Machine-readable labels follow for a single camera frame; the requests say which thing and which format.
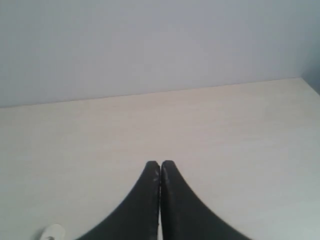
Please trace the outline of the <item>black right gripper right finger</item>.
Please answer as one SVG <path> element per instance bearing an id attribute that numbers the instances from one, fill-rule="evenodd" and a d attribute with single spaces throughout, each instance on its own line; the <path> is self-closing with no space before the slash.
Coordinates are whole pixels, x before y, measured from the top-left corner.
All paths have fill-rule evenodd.
<path id="1" fill-rule="evenodd" d="M 161 165 L 160 213 L 164 240 L 248 239 L 197 197 L 172 160 Z"/>

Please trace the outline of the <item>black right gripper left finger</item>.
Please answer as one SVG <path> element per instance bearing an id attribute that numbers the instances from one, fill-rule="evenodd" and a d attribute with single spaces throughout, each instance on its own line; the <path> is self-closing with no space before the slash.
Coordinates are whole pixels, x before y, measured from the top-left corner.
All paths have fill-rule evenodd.
<path id="1" fill-rule="evenodd" d="M 160 166 L 148 161 L 126 198 L 80 240 L 157 240 Z"/>

